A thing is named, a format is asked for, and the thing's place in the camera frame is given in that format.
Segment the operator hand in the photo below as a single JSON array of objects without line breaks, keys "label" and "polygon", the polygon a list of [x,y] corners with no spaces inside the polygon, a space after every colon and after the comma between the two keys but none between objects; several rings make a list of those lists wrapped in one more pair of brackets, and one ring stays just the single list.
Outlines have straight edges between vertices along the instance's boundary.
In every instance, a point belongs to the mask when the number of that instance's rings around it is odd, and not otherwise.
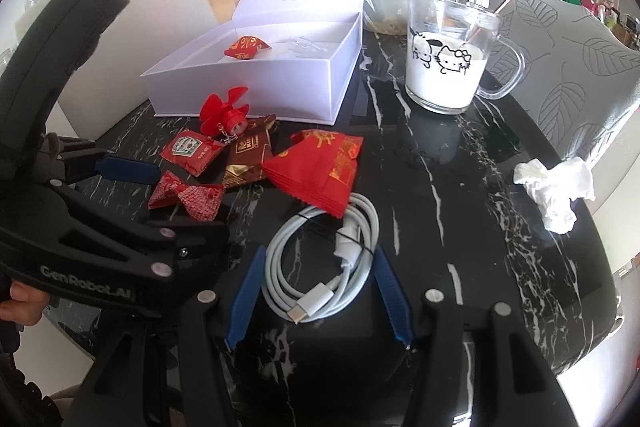
[{"label": "operator hand", "polygon": [[0,303],[0,319],[22,326],[34,326],[42,317],[51,296],[44,291],[13,281],[10,298]]}]

